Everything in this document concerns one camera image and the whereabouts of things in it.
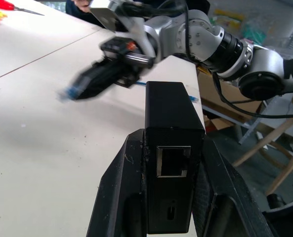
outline wooden chair leg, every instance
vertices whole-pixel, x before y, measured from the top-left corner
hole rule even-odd
[[[272,194],[292,171],[293,171],[293,158],[289,161],[287,167],[274,180],[272,185],[267,190],[266,195]]]
[[[252,149],[246,152],[241,158],[235,161],[232,165],[234,167],[239,166],[252,155],[254,155],[260,148],[270,143],[276,137],[280,136],[284,131],[290,128],[293,125],[293,118],[287,119],[284,123],[282,123],[279,127],[269,133],[266,137],[261,139]]]

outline red screwdriver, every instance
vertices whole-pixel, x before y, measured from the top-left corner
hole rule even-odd
[[[26,10],[23,8],[18,8],[15,5],[13,5],[12,3],[9,3],[5,0],[0,0],[0,9],[7,10],[7,11],[25,11],[28,13],[44,16],[43,14],[37,13],[35,11]]]

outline floor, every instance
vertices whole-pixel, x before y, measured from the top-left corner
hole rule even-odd
[[[214,140],[219,151],[229,162],[239,159],[246,151],[251,149],[256,143],[255,134],[249,136],[244,144],[239,145],[235,135],[234,128],[230,127],[221,131],[210,132],[208,136]],[[288,159],[279,151],[269,148],[268,153],[281,163],[288,163]],[[244,178],[251,194],[259,205],[261,211],[269,209],[265,192],[280,173],[280,170],[270,164],[263,156],[256,153],[246,162],[237,167],[237,170]],[[286,203],[293,201],[293,174],[276,190]]]

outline table surface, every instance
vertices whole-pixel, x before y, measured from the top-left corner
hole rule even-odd
[[[100,29],[36,1],[11,2],[17,7],[45,16],[22,11],[2,11],[8,17],[0,21],[0,76]]]
[[[79,70],[101,57],[98,44],[113,35],[91,30],[0,78],[0,237],[84,237],[102,174],[126,136],[144,127],[143,86],[111,86],[83,102],[57,99]],[[44,37],[40,48],[51,40]],[[22,45],[22,54],[33,53]],[[142,81],[181,79],[199,98],[195,66],[175,57]],[[203,122],[200,101],[194,106]],[[180,236],[196,236],[193,222]]]

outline person's hand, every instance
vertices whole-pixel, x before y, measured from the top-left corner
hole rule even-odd
[[[83,12],[90,12],[88,0],[72,0],[75,5]]]

